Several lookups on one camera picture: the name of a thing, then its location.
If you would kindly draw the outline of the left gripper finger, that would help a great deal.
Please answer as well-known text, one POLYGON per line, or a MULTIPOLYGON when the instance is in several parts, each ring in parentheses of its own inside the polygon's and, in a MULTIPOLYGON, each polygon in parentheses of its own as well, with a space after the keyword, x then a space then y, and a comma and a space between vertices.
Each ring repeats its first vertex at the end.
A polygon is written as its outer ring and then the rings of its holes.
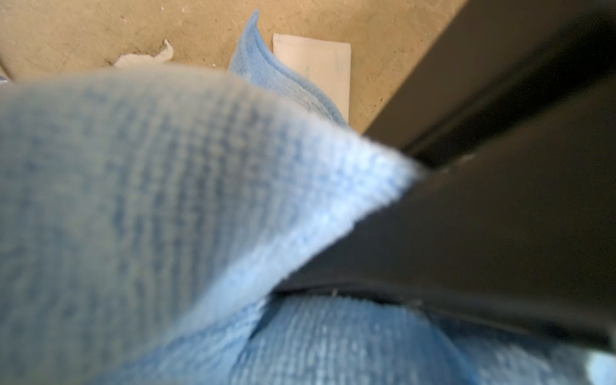
POLYGON ((614 2, 467 2, 367 134, 428 176, 278 293, 614 351, 614 2))

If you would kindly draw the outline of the white tube teal cap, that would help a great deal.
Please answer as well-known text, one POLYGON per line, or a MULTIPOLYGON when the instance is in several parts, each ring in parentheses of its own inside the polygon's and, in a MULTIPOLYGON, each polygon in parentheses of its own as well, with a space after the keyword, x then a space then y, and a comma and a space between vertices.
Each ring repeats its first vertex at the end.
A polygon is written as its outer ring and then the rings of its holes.
POLYGON ((275 34, 274 56, 323 91, 349 120, 351 45, 294 35, 275 34))

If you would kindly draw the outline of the blue microfiber cloth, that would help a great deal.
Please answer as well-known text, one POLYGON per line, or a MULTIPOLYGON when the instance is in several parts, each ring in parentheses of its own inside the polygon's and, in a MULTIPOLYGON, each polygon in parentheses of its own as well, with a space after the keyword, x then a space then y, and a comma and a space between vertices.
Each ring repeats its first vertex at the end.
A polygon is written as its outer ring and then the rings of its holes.
POLYGON ((349 128, 253 15, 229 70, 1 91, 4 384, 587 384, 588 355, 271 290, 424 168, 349 128))

